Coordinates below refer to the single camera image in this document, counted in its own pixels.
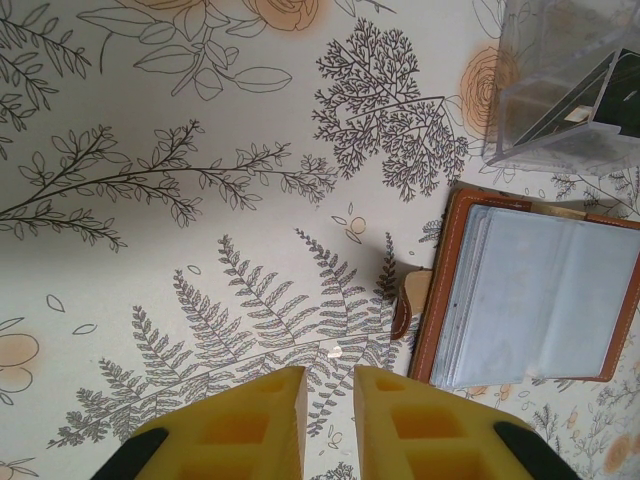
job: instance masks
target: botanical wallpaper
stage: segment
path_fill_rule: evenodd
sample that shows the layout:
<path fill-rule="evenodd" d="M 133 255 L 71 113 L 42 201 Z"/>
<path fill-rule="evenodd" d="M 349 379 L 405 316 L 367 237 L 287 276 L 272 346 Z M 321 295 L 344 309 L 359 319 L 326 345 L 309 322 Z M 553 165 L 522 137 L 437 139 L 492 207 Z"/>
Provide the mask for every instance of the botanical wallpaper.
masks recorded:
<path fill-rule="evenodd" d="M 149 419 L 287 365 L 305 477 L 359 478 L 354 367 L 406 372 L 396 289 L 451 187 L 640 219 L 636 168 L 483 164 L 491 85 L 531 51 L 498 53 L 531 15 L 504 7 L 0 0 L 0 479 L 89 478 Z M 608 384 L 455 393 L 585 479 L 638 475 L 637 321 Z"/>

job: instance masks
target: clear plastic box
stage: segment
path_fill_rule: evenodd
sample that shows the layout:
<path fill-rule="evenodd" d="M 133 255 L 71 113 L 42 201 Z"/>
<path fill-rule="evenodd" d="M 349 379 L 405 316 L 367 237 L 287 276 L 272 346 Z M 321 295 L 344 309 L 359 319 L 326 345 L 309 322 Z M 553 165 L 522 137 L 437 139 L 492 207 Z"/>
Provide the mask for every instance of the clear plastic box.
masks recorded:
<path fill-rule="evenodd" d="M 639 8 L 507 0 L 496 77 L 518 80 L 494 93 L 488 165 L 598 176 L 640 165 L 640 135 L 628 126 L 631 110 L 640 118 L 640 91 L 630 87 L 640 90 Z"/>

